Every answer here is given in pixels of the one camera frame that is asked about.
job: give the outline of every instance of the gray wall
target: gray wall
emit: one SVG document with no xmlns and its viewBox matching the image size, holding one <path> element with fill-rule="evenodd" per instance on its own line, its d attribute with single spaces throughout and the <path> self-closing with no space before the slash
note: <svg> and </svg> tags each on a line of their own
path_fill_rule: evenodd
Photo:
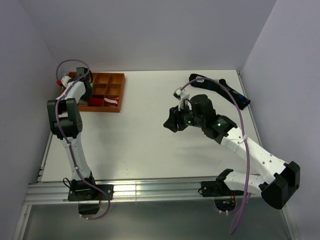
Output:
<svg viewBox="0 0 320 240">
<path fill-rule="evenodd" d="M 0 239 L 11 239 L 49 135 L 56 62 L 18 0 L 0 1 Z"/>
<path fill-rule="evenodd" d="M 278 0 L 242 79 L 263 145 L 301 167 L 290 200 L 305 240 L 319 239 L 320 1 Z"/>
<path fill-rule="evenodd" d="M 276 2 L 20 1 L 58 62 L 96 71 L 240 70 Z"/>
</svg>

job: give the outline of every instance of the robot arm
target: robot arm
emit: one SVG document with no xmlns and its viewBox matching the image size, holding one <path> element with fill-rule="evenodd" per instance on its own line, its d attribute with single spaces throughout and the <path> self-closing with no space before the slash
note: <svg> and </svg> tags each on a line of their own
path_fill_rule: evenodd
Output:
<svg viewBox="0 0 320 240">
<path fill-rule="evenodd" d="M 183 131 L 188 126 L 201 128 L 208 138 L 227 147 L 243 160 L 247 160 L 241 129 L 228 117 L 216 114 L 211 100 L 206 95 L 196 95 L 186 100 L 189 95 L 179 89 L 173 95 L 180 100 L 180 103 L 169 110 L 169 118 L 163 124 L 165 128 L 174 133 Z M 186 101 L 190 102 L 191 109 L 185 104 Z M 299 165 L 294 161 L 286 163 L 249 137 L 244 137 L 249 147 L 251 166 L 260 174 L 249 176 L 248 192 L 261 195 L 270 206 L 282 209 L 299 188 Z M 245 180 L 246 174 L 226 169 L 218 176 L 216 184 L 219 185 L 218 189 L 243 191 Z"/>
<path fill-rule="evenodd" d="M 72 179 L 71 181 L 67 179 L 69 185 L 65 184 L 70 190 L 68 201 L 107 200 L 109 202 L 108 208 L 102 215 L 85 217 L 87 220 L 94 220 L 103 217 L 108 212 L 113 195 L 113 185 L 96 184 L 81 144 L 83 124 L 77 103 L 80 99 L 87 101 L 91 95 L 89 75 L 93 79 L 88 68 L 78 67 L 75 78 L 64 76 L 62 80 L 58 80 L 57 83 L 66 87 L 66 90 L 57 99 L 47 102 L 47 110 L 50 130 L 61 140 L 71 166 Z M 78 212 L 81 216 L 97 214 L 99 209 L 100 204 L 81 203 L 78 205 Z"/>
</svg>

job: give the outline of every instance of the wooden compartment box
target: wooden compartment box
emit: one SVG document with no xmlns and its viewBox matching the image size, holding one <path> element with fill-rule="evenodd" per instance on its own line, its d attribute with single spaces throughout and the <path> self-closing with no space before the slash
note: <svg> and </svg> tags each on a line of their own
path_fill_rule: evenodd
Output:
<svg viewBox="0 0 320 240">
<path fill-rule="evenodd" d="M 69 72 L 69 77 L 73 78 L 76 76 L 75 72 Z M 78 105 L 79 111 L 81 112 L 111 112 L 119 113 L 121 109 L 121 102 L 125 87 L 125 74 L 124 73 L 108 73 L 108 72 L 93 72 L 92 81 L 92 94 L 93 98 L 117 98 L 117 106 L 110 106 L 101 101 L 101 106 L 83 106 Z"/>
</svg>

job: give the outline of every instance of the purple cable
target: purple cable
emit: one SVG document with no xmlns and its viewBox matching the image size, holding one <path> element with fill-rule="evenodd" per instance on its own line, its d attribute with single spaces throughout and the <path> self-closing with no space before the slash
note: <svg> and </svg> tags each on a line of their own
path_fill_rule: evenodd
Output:
<svg viewBox="0 0 320 240">
<path fill-rule="evenodd" d="M 73 151 L 73 149 L 72 149 L 72 147 L 71 147 L 71 145 L 70 145 L 71 143 L 70 143 L 70 141 L 68 140 L 67 136 L 65 135 L 65 133 L 64 133 L 62 127 L 61 127 L 61 123 L 60 123 L 60 120 L 59 120 L 58 106 L 59 106 L 59 103 L 60 103 L 63 99 L 65 99 L 66 95 L 70 92 L 70 90 L 73 88 L 73 86 L 74 86 L 77 82 L 79 82 L 81 79 L 83 79 L 84 77 L 86 77 L 86 76 L 89 74 L 90 68 L 89 68 L 88 64 L 86 64 L 85 62 L 80 61 L 80 60 L 76 60 L 76 59 L 68 59 L 68 60 L 65 60 L 65 61 L 61 62 L 61 63 L 56 67 L 55 76 L 56 76 L 56 79 L 57 79 L 57 80 L 59 80 L 59 79 L 58 79 L 58 70 L 59 70 L 59 67 L 60 67 L 63 63 L 65 63 L 65 62 L 70 62 L 70 61 L 76 61 L 76 62 L 80 62 L 80 63 L 84 64 L 84 65 L 88 68 L 88 71 L 86 71 L 86 73 L 85 73 L 84 75 L 82 75 L 81 77 L 79 77 L 78 79 L 76 79 L 75 81 L 73 81 L 72 84 L 71 84 L 71 86 L 68 87 L 68 88 L 65 90 L 65 92 L 63 93 L 63 95 L 56 101 L 56 103 L 55 103 L 55 119 L 56 119 L 56 123 L 57 123 L 57 125 L 58 125 L 58 128 L 59 128 L 59 131 L 60 131 L 61 135 L 62 135 L 63 138 L 65 139 L 66 143 L 69 145 L 69 151 L 70 151 L 70 155 L 71 155 L 71 158 L 72 158 L 72 162 L 73 162 L 73 164 L 74 164 L 74 168 L 76 168 L 76 167 L 78 167 L 77 161 L 76 161 L 76 157 L 75 157 L 74 151 Z M 89 187 L 91 187 L 91 188 L 99 191 L 100 193 L 102 193 L 102 194 L 108 199 L 108 207 L 107 207 L 107 209 L 105 210 L 105 212 L 104 212 L 103 214 L 101 214 L 100 216 L 95 216 L 95 217 L 88 217 L 88 218 L 85 217 L 85 216 L 82 216 L 82 217 L 85 218 L 85 219 L 88 219 L 88 220 L 96 220 L 96 219 L 100 219 L 100 218 L 104 217 L 104 216 L 108 213 L 108 211 L 109 211 L 109 209 L 110 209 L 110 204 L 111 204 L 111 203 L 110 203 L 110 198 L 109 198 L 109 196 L 108 196 L 104 191 L 102 191 L 100 188 L 98 188 L 98 187 L 92 185 L 91 183 L 87 182 L 87 181 L 85 180 L 85 178 L 82 176 L 82 174 L 81 174 L 81 172 L 80 172 L 79 169 L 76 169 L 76 173 L 78 174 L 79 178 L 80 178 L 85 184 L 87 184 Z"/>
<path fill-rule="evenodd" d="M 194 83 L 195 81 L 198 81 L 198 80 L 208 80 L 208 81 L 211 81 L 217 85 L 219 85 L 228 95 L 229 97 L 231 98 L 233 104 L 235 105 L 237 111 L 238 111 L 238 114 L 239 114 L 239 118 L 240 118 L 240 125 L 241 125 L 241 132 L 242 132 L 242 137 L 245 136 L 245 126 L 244 126 L 244 120 L 242 118 L 242 114 L 241 114 L 241 111 L 240 111 L 240 108 L 236 102 L 236 100 L 234 99 L 234 97 L 231 95 L 231 93 L 228 91 L 228 89 L 226 89 L 225 86 L 223 86 L 221 83 L 219 83 L 218 81 L 215 81 L 211 78 L 208 78 L 208 77 L 200 77 L 200 78 L 196 78 L 196 79 L 193 79 L 191 81 L 189 81 L 187 84 L 185 84 L 183 87 L 181 87 L 181 91 L 183 89 L 185 89 L 189 84 L 192 84 Z M 245 145 L 245 151 L 246 151 L 246 176 L 245 176 L 245 183 L 244 183 L 244 193 L 243 193 L 243 199 L 242 200 L 242 203 L 241 203 L 241 206 L 239 207 L 237 213 L 235 214 L 234 218 L 232 219 L 232 222 L 231 222 L 231 225 L 230 225 L 230 229 L 229 229 L 229 232 L 230 234 L 234 234 L 240 224 L 240 220 L 244 214 L 244 210 L 245 210 L 245 206 L 246 206 L 246 203 L 247 203 L 247 197 L 248 197 L 248 185 L 249 185 L 249 176 L 250 176 L 250 154 L 249 154 L 249 146 L 248 146 L 248 143 L 247 143 L 247 139 L 245 138 L 243 140 L 244 142 L 244 145 Z"/>
</svg>

